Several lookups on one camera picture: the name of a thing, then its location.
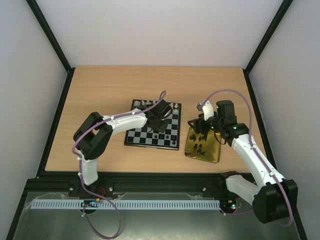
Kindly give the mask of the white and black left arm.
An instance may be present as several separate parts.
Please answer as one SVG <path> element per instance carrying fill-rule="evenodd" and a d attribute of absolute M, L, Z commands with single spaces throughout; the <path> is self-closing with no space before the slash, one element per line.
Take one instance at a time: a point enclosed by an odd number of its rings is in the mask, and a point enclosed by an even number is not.
<path fill-rule="evenodd" d="M 72 153 L 79 161 L 80 180 L 86 186 L 98 180 L 98 160 L 112 136 L 143 127 L 164 132 L 168 125 L 165 119 L 172 111 L 170 104 L 161 99 L 149 107 L 140 105 L 117 115 L 91 113 L 73 135 Z"/>

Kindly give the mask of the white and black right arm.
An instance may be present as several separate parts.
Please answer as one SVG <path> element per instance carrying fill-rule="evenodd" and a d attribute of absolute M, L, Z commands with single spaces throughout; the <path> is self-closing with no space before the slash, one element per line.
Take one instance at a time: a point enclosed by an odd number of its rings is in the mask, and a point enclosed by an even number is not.
<path fill-rule="evenodd" d="M 188 121 L 197 133 L 206 135 L 219 133 L 244 161 L 255 183 L 239 174 L 228 176 L 218 183 L 218 191 L 229 196 L 237 194 L 252 207 L 256 218 L 263 224 L 289 218 L 294 219 L 297 209 L 298 186 L 292 179 L 285 179 L 256 144 L 251 130 L 244 123 L 238 123 L 235 107 L 230 100 L 221 100 L 213 108 L 208 100 L 197 104 L 201 112 L 198 118 Z"/>

